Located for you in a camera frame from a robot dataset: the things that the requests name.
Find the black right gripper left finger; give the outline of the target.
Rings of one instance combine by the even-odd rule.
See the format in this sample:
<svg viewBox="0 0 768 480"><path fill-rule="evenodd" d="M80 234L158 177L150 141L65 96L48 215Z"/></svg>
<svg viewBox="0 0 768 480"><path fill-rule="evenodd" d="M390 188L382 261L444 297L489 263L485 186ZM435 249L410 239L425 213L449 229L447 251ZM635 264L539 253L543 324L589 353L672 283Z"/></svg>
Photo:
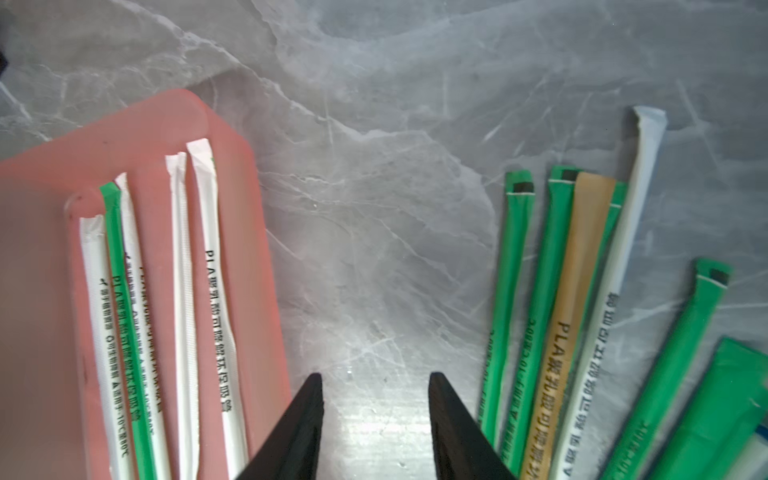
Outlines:
<svg viewBox="0 0 768 480"><path fill-rule="evenodd" d="M237 479L316 479L323 417L322 376L312 373Z"/></svg>

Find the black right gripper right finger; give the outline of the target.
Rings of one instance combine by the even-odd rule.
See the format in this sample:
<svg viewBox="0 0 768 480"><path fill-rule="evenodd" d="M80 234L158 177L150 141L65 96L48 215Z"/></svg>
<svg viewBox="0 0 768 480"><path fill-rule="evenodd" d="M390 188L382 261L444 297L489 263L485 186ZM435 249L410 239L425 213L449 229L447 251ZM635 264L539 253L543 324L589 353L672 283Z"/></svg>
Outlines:
<svg viewBox="0 0 768 480"><path fill-rule="evenodd" d="M428 400L438 479L515 479L443 373L430 374Z"/></svg>

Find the white PLA printed straw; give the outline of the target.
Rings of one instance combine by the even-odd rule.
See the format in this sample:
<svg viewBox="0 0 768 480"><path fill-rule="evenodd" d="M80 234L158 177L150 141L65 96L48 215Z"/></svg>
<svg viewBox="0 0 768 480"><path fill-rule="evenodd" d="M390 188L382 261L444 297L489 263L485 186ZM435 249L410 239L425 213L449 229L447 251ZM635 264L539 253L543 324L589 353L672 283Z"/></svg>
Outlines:
<svg viewBox="0 0 768 480"><path fill-rule="evenodd" d="M235 479L247 466L249 455L237 347L223 272L218 175L208 139L189 142L187 151L191 155L199 199L227 472L230 479Z"/></svg>

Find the plain white straw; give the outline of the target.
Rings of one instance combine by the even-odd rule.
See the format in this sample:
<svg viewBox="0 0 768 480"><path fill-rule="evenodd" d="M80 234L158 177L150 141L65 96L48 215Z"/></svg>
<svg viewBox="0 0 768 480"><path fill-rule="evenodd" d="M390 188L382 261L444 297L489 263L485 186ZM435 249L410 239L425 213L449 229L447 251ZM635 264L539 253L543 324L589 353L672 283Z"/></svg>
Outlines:
<svg viewBox="0 0 768 480"><path fill-rule="evenodd" d="M165 157L171 200L174 344L178 463L181 479L196 479L200 464L200 412L196 319L186 193L187 155Z"/></svg>

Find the green PLA printed straw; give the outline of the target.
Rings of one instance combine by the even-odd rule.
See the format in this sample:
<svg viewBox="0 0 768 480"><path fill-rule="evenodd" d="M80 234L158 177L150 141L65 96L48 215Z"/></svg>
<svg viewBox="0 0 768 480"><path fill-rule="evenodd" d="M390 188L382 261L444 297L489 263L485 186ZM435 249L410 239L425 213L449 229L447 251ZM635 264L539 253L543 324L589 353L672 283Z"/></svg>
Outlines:
<svg viewBox="0 0 768 480"><path fill-rule="evenodd" d="M120 192L114 182L102 185L99 190L105 206L111 284L119 325L136 466L140 479L156 479L144 404L137 337L126 277L125 251L120 220Z"/></svg>

